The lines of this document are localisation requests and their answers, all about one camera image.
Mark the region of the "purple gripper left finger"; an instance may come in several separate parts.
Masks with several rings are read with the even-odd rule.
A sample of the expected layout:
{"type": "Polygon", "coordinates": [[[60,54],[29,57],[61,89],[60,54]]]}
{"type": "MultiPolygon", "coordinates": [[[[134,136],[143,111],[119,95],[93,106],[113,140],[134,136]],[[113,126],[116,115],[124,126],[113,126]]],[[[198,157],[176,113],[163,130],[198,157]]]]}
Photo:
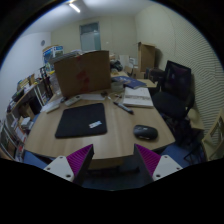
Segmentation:
{"type": "Polygon", "coordinates": [[[90,144],[68,156],[58,156],[44,170],[81,186],[93,155],[94,147],[90,144]]]}

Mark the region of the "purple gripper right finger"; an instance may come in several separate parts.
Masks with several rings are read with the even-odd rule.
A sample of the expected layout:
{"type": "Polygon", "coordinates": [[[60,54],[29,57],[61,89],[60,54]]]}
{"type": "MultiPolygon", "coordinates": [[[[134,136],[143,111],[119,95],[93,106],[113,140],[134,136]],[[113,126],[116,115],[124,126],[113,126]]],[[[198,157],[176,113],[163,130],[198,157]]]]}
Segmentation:
{"type": "Polygon", "coordinates": [[[141,145],[134,145],[134,153],[139,157],[154,181],[182,169],[182,167],[169,155],[160,156],[141,145]]]}

